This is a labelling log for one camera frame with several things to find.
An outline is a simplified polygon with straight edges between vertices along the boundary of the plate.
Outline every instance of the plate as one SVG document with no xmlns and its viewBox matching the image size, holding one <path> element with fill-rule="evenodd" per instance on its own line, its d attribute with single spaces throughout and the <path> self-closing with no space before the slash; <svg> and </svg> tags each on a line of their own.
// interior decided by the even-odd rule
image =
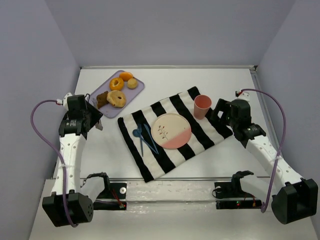
<svg viewBox="0 0 320 240">
<path fill-rule="evenodd" d="M 189 142 L 191 126 L 181 115 L 166 113 L 159 116 L 151 127 L 153 140 L 165 149 L 178 149 Z"/>
</svg>

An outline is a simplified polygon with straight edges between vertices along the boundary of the tray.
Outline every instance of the tray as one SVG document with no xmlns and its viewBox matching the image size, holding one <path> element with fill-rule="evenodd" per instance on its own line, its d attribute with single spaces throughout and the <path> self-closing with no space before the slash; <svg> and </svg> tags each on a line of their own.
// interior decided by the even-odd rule
<svg viewBox="0 0 320 240">
<path fill-rule="evenodd" d="M 95 101 L 97 101 L 97 95 L 104 93 L 105 91 L 110 92 L 109 82 L 111 79 L 118 78 L 119 74 L 125 72 L 123 70 L 116 71 L 111 77 L 108 78 L 100 87 L 98 87 L 93 93 L 90 95 L 89 103 L 96 107 Z M 107 118 L 114 118 L 117 116 L 131 101 L 134 99 L 144 88 L 145 84 L 133 76 L 138 81 L 138 86 L 135 89 L 130 89 L 127 87 L 127 82 L 124 82 L 124 87 L 121 90 L 125 94 L 126 97 L 126 104 L 122 108 L 113 107 L 111 104 L 104 105 L 99 109 L 99 111 L 105 115 Z"/>
</svg>

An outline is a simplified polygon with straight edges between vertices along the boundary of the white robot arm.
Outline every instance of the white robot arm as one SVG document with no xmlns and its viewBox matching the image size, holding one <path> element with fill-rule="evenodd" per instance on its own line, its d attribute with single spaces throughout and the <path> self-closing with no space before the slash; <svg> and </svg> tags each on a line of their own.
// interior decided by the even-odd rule
<svg viewBox="0 0 320 240">
<path fill-rule="evenodd" d="M 271 176 L 274 172 L 274 187 L 268 196 L 270 186 L 254 176 L 250 171 L 237 172 L 231 182 L 219 192 L 232 192 L 234 196 L 248 193 L 261 201 L 271 202 L 275 217 L 283 224 L 288 224 L 317 212 L 318 185 L 313 179 L 305 180 L 294 171 L 270 143 L 263 129 L 251 122 L 251 109 L 248 103 L 249 94 L 236 92 L 237 99 L 229 102 L 219 99 L 212 120 L 230 126 L 235 138 L 241 142 Z"/>
<path fill-rule="evenodd" d="M 67 110 L 59 127 L 60 158 L 51 196 L 44 197 L 42 208 L 56 227 L 91 222 L 93 203 L 102 191 L 110 191 L 106 173 L 91 174 L 81 187 L 80 169 L 87 135 L 94 126 L 102 130 L 100 113 L 84 95 L 68 93 L 63 101 Z"/>
</svg>

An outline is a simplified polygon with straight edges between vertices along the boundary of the donut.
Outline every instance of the donut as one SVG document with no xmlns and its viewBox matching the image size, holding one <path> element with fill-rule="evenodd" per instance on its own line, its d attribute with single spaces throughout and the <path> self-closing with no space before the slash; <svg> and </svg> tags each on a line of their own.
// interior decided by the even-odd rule
<svg viewBox="0 0 320 240">
<path fill-rule="evenodd" d="M 119 74 L 119 78 L 122 78 L 123 81 L 127 82 L 129 79 L 132 79 L 134 76 L 132 75 L 131 72 L 124 71 Z"/>
<path fill-rule="evenodd" d="M 123 89 L 125 86 L 125 82 L 121 77 L 116 77 L 111 79 L 110 83 L 109 83 L 109 87 L 111 89 L 111 91 L 113 90 L 121 90 Z"/>
<path fill-rule="evenodd" d="M 107 101 L 116 108 L 123 108 L 126 105 L 126 95 L 119 90 L 113 90 L 106 96 Z"/>
<path fill-rule="evenodd" d="M 129 79 L 127 86 L 130 89 L 135 89 L 138 86 L 138 81 L 135 78 L 131 78 Z"/>
</svg>

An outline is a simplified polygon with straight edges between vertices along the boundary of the cloth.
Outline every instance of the cloth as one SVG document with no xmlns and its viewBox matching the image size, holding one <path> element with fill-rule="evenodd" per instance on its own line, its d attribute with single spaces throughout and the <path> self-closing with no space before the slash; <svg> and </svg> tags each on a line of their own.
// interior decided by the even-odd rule
<svg viewBox="0 0 320 240">
<path fill-rule="evenodd" d="M 200 95 L 200 92 L 194 86 L 188 91 L 167 97 L 151 106 L 118 119 L 118 125 L 124 141 L 146 183 L 169 173 L 186 160 L 217 145 L 232 135 L 232 131 L 227 126 L 210 120 L 213 112 L 211 108 L 204 119 L 198 120 L 194 118 L 194 99 L 198 95 Z M 189 142 L 178 149 L 162 148 L 155 143 L 159 154 L 153 152 L 143 143 L 142 157 L 140 153 L 140 139 L 133 136 L 133 130 L 138 128 L 137 124 L 142 124 L 142 137 L 153 147 L 144 124 L 147 124 L 149 129 L 151 129 L 157 117 L 166 113 L 179 114 L 187 119 L 192 131 Z"/>
</svg>

